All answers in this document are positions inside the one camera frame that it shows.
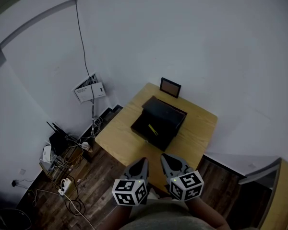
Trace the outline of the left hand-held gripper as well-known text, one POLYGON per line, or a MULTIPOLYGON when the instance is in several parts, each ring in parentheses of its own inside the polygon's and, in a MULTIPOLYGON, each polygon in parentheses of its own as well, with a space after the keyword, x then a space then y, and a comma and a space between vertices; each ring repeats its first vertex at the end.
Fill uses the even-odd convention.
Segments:
POLYGON ((120 206, 145 205, 148 197, 149 162, 141 158, 127 167, 116 179, 112 188, 113 197, 120 206))

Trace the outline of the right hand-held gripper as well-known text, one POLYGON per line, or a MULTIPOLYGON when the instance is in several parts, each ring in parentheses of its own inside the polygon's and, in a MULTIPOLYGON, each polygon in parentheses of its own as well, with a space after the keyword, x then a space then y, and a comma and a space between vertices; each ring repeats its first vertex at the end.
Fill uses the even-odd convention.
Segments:
POLYGON ((192 171, 185 159, 176 155, 161 154, 163 173, 169 185, 168 192, 173 199, 186 202, 199 197, 204 187, 204 181, 200 173, 192 171))

